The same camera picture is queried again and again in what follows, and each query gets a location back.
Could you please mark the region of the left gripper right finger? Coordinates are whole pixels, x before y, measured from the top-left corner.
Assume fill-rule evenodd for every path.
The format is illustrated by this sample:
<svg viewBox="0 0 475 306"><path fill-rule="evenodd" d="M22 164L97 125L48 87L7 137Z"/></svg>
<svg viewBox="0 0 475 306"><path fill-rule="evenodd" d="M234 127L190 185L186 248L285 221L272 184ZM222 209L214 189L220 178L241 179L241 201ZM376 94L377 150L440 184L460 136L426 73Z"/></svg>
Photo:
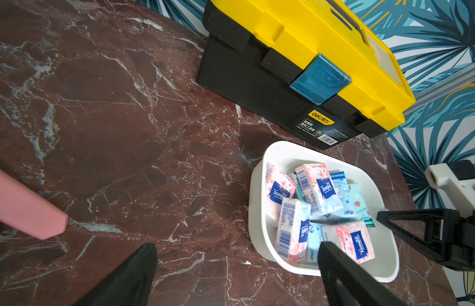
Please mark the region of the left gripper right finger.
<svg viewBox="0 0 475 306"><path fill-rule="evenodd" d="M322 242L318 266L329 305L403 305L332 242Z"/></svg>

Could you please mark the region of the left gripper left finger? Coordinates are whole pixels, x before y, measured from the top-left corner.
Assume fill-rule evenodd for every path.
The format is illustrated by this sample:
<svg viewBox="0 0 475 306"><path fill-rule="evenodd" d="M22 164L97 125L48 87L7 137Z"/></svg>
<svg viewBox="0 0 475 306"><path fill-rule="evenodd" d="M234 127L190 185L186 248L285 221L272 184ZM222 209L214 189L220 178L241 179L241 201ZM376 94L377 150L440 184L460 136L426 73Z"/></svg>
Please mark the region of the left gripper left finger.
<svg viewBox="0 0 475 306"><path fill-rule="evenodd" d="M75 304L147 305L157 263L155 244L144 244Z"/></svg>

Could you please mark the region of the blue elephant tissue pack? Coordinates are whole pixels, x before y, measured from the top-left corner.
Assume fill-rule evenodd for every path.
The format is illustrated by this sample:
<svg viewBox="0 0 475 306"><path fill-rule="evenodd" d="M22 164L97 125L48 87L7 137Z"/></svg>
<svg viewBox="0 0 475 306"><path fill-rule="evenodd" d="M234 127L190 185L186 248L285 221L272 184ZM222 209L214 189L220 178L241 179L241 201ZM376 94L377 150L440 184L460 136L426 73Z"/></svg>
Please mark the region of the blue elephant tissue pack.
<svg viewBox="0 0 475 306"><path fill-rule="evenodd" d="M324 241L322 229L323 224L310 222L308 232L308 245L306 249L306 263L317 263L319 247Z"/></svg>

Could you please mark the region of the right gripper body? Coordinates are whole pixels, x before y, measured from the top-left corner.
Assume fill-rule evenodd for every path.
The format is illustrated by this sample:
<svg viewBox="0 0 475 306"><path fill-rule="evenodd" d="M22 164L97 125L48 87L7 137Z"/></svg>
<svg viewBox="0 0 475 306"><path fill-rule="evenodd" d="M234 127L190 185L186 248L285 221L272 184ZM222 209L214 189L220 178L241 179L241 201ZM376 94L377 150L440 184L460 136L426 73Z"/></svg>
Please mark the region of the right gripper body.
<svg viewBox="0 0 475 306"><path fill-rule="evenodd" d="M458 235L464 255L468 257L467 269L475 271L475 210L459 224Z"/></svg>

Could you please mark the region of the white plastic storage box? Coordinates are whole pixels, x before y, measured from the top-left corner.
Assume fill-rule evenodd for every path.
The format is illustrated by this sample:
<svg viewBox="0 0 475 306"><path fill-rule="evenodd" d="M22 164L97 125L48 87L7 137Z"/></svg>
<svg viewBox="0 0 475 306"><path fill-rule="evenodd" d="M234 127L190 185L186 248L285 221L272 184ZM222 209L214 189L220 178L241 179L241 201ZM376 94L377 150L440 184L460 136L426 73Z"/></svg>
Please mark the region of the white plastic storage box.
<svg viewBox="0 0 475 306"><path fill-rule="evenodd" d="M276 262L284 270L293 274L321 276L316 265L298 263L290 265L283 261L274 249L277 228L266 219L266 169L276 166L282 172L290 172L304 163L323 162L330 170L343 171L347 180L361 186L369 211L374 217L385 210L380 191L367 172L352 164L316 152L292 142L279 141L271 144L264 152L262 160L254 168L250 182L248 211L248 230L256 251L266 260ZM375 258L361 264L373 278L380 283L390 283L396 279L399 271L399 253L390 229L381 224L369 229Z"/></svg>

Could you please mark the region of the pink Tempo tissue pack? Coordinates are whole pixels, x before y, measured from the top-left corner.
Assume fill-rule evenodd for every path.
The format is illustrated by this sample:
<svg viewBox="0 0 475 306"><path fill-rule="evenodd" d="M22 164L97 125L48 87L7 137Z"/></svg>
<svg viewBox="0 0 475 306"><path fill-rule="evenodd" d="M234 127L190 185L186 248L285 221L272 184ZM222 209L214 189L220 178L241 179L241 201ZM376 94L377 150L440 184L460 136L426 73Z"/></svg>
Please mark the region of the pink Tempo tissue pack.
<svg viewBox="0 0 475 306"><path fill-rule="evenodd" d="M375 258L375 252L364 221L329 225L322 228L324 240L332 242L357 264Z"/></svg>
<svg viewBox="0 0 475 306"><path fill-rule="evenodd" d="M278 221L282 200L284 198L292 198L297 189L297 184L286 174L272 165L267 167L264 208L266 216L273 222Z"/></svg>
<svg viewBox="0 0 475 306"><path fill-rule="evenodd" d="M310 204L295 198L282 200L274 249L290 265L306 257L310 218Z"/></svg>

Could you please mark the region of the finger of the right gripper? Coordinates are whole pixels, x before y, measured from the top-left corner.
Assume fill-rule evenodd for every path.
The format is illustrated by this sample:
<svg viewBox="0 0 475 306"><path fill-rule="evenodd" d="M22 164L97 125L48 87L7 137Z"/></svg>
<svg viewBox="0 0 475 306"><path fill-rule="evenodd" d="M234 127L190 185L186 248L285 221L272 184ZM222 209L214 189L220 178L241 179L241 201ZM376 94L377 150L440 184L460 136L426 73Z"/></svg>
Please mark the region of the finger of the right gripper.
<svg viewBox="0 0 475 306"><path fill-rule="evenodd" d="M461 247L456 245L457 210L425 209L381 211L377 221L427 259L438 264L460 264Z"/></svg>

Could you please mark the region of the teal cartoon tissue pack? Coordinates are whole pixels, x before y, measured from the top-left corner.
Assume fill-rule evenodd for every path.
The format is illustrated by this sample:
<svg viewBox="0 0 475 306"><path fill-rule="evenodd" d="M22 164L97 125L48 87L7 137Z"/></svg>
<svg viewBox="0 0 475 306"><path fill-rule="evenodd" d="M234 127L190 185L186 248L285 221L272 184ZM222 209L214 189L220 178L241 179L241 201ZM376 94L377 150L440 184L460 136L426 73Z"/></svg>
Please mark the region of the teal cartoon tissue pack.
<svg viewBox="0 0 475 306"><path fill-rule="evenodd" d="M342 201L343 209L317 218L321 223L346 223L364 221L367 228L375 228L375 223L367 208L362 189L358 183L348 183L344 172L331 174L335 191Z"/></svg>

